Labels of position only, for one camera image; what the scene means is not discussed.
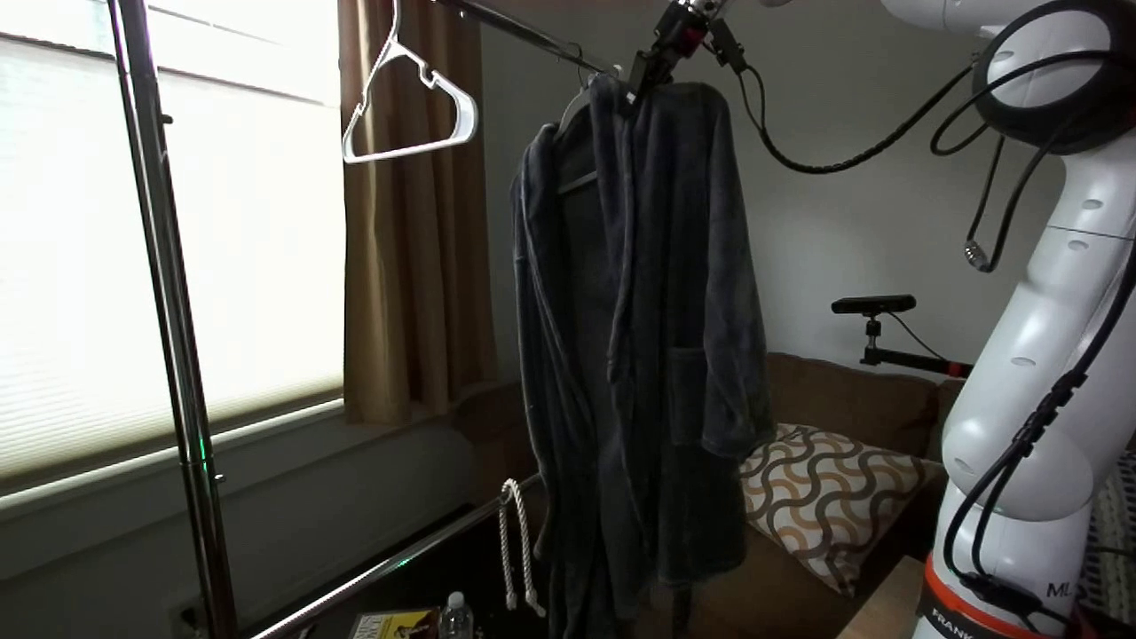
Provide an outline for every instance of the black cable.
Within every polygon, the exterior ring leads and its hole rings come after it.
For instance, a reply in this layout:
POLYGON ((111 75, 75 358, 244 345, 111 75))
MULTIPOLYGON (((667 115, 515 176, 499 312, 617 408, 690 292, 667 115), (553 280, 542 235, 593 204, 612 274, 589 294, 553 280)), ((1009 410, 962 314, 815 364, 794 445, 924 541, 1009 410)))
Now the black cable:
MULTIPOLYGON (((962 517, 974 511, 974 504, 992 488, 992 484, 1009 484, 1009 475, 1019 468, 1021 458, 1028 458, 1034 445, 1043 438, 1043 429, 1057 417, 1057 408, 1067 403, 1071 389, 1085 380, 1085 368, 1097 361, 1101 349, 1108 345, 1116 323, 1123 320, 1130 297, 1136 286, 1136 245, 1130 247, 1130 262, 1123 268, 1118 292, 1093 335, 1093 339, 1085 345, 1085 351, 1076 358, 1076 364, 1049 389, 1049 397, 1028 410, 1028 417, 1021 423, 1021 429, 1013 438, 1013 445, 998 453, 998 461, 974 484, 974 488, 962 497, 960 511, 947 522, 944 532, 944 565, 954 570, 954 577, 980 591, 982 601, 1004 606, 1004 609, 1028 609, 1028 614, 1049 614, 1056 622, 1067 622, 1056 609, 1049 609, 1034 591, 1014 588, 995 575, 968 575, 954 565, 954 541, 962 530, 962 517)), ((986 525, 980 522, 980 532, 974 541, 974 552, 980 552, 982 545, 982 532, 986 525)))
POLYGON ((976 541, 976 542, 968 542, 968 565, 974 565, 982 577, 992 577, 992 570, 982 569, 982 542, 980 542, 980 541, 986 541, 986 525, 992 525, 992 513, 995 513, 992 504, 1001 499, 1004 484, 1014 475, 1019 464, 1021 464, 1021 458, 1013 458, 1013 461, 998 473, 998 480, 995 480, 995 487, 992 487, 992 499, 982 499, 980 525, 974 530, 974 541, 976 541))
POLYGON ((986 168, 986 184, 982 184, 980 204, 976 204, 976 213, 974 213, 974 220, 968 220, 968 226, 964 226, 964 260, 968 260, 968 262, 986 262, 986 254, 974 254, 974 247, 980 247, 980 245, 974 241, 974 235, 980 232, 980 225, 982 225, 982 216, 986 216, 986 201, 992 201, 995 176, 998 176, 998 168, 1001 168, 1001 149, 1004 149, 1004 133, 998 133, 998 141, 995 141, 992 168, 986 168))
POLYGON ((933 155, 953 155, 953 154, 964 149, 982 128, 974 130, 974 133, 964 133, 960 145, 947 145, 947 149, 942 145, 942 138, 947 133, 947 128, 953 128, 968 107, 976 107, 980 98, 986 98, 986 96, 998 92, 1001 84, 1009 84, 1009 83, 1014 83, 1014 79, 1021 79, 1021 75, 1043 70, 1043 66, 1080 64, 1080 59, 1116 64, 1116 66, 1124 66, 1124 70, 1136 75, 1136 66, 1133 66, 1124 55, 1112 52, 1112 49, 1076 49, 1076 52, 1041 55, 1041 59, 1034 59, 1034 64, 1021 64, 1021 66, 1001 75, 998 83, 986 83, 980 92, 974 92, 964 101, 960 101, 960 107, 933 128, 933 133, 929 133, 929 154, 933 154, 933 155))
POLYGON ((849 168, 858 168, 872 155, 879 155, 883 149, 892 149, 901 133, 908 133, 974 66, 962 66, 954 79, 947 79, 908 120, 901 120, 889 138, 879 138, 878 145, 841 161, 841 162, 800 162, 793 155, 785 155, 768 128, 768 83, 759 79, 759 70, 751 64, 744 64, 744 70, 740 70, 740 88, 742 88, 742 101, 744 101, 744 117, 748 125, 756 128, 759 141, 768 145, 768 154, 787 168, 787 171, 800 171, 800 175, 841 175, 849 168), (744 75, 751 75, 759 96, 756 96, 756 115, 751 115, 751 101, 748 101, 748 88, 744 88, 744 75))
POLYGON ((924 351, 929 351, 933 358, 942 361, 953 361, 944 358, 942 351, 933 351, 905 320, 899 320, 893 312, 889 312, 924 351))
POLYGON ((974 262, 976 268, 982 268, 982 274, 995 274, 995 268, 998 268, 1001 247, 1004 247, 1004 236, 1009 236, 1009 226, 1013 226, 1013 220, 1014 220, 1014 213, 1019 213, 1019 201, 1021 201, 1021 195, 1025 195, 1025 189, 1028 189, 1041 161, 1049 161, 1049 155, 1051 155, 1051 145, 1041 145, 1041 149, 1028 155, 1025 171, 1019 175, 1019 181, 1014 181, 1014 189, 1013 189, 1013 195, 1009 195, 1009 201, 1004 201, 1004 210, 1001 210, 1001 226, 998 226, 998 236, 995 236, 995 253, 992 253, 992 254, 974 241, 974 235, 964 235, 964 254, 968 254, 968 262, 974 262))

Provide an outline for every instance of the window blind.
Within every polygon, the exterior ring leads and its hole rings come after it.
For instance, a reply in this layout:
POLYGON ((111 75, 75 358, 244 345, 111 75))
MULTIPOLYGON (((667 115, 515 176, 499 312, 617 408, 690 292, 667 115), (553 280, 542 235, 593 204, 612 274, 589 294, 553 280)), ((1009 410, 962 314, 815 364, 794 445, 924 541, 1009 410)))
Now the window blind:
MULTIPOLYGON (((341 385, 333 10, 154 3, 214 423, 341 385)), ((174 432, 107 0, 0 0, 0 307, 2 487, 174 432)))

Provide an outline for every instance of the metal rack pole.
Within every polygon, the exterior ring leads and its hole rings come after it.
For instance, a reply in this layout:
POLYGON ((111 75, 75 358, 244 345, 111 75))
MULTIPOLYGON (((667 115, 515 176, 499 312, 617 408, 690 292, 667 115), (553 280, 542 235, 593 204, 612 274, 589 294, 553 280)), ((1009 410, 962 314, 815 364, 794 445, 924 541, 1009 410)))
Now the metal rack pole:
POLYGON ((187 499, 187 525, 200 565, 200 588, 208 622, 208 639, 233 639, 233 588, 221 525, 221 475, 214 473, 208 416, 191 335, 178 204, 167 155, 167 115, 161 107, 155 64, 150 49, 144 0, 107 0, 117 52, 117 79, 126 96, 126 120, 133 133, 133 162, 140 184, 140 213, 144 232, 144 254, 154 274, 154 297, 162 335, 170 408, 180 449, 180 484, 187 499))
POLYGON ((553 36, 540 33, 537 23, 524 23, 521 19, 503 15, 499 6, 489 6, 479 0, 436 0, 436 3, 459 10, 462 19, 476 19, 498 33, 508 33, 528 47, 540 47, 542 52, 553 52, 574 66, 617 79, 617 64, 586 52, 578 42, 553 39, 553 36))
POLYGON ((341 584, 318 591, 315 601, 308 601, 304 606, 283 614, 281 622, 259 628, 252 639, 277 639, 277 635, 283 635, 283 633, 296 633, 296 628, 308 623, 312 619, 318 619, 318 614, 329 609, 333 604, 363 591, 363 588, 373 584, 373 581, 383 581, 386 575, 408 569, 412 561, 420 561, 420 556, 430 552, 432 545, 447 542, 451 537, 459 537, 459 532, 465 532, 465 530, 492 517, 503 499, 508 499, 508 497, 499 497, 499 494, 489 497, 489 499, 483 499, 479 506, 459 513, 453 522, 447 522, 447 525, 420 537, 420 541, 408 542, 405 550, 399 550, 399 552, 392 552, 392 556, 383 556, 383 561, 355 570, 352 577, 346 577, 341 584))

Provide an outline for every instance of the patterned pillow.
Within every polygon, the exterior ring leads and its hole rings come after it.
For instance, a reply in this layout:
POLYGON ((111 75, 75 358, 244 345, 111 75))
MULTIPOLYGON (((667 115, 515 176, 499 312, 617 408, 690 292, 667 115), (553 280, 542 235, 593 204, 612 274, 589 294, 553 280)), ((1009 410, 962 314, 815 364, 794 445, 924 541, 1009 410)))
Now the patterned pillow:
POLYGON ((867 552, 937 473, 927 458, 779 423, 742 464, 744 517, 831 588, 857 591, 867 552))

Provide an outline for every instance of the dark jacket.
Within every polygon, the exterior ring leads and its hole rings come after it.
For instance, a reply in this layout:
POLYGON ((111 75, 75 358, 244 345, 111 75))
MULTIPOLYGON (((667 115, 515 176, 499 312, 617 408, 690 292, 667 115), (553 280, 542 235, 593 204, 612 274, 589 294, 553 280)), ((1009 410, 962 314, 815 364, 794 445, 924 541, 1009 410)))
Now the dark jacket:
POLYGON ((770 432, 730 117, 710 84, 589 88, 515 176, 524 417, 552 494, 552 633, 744 552, 734 464, 770 432))

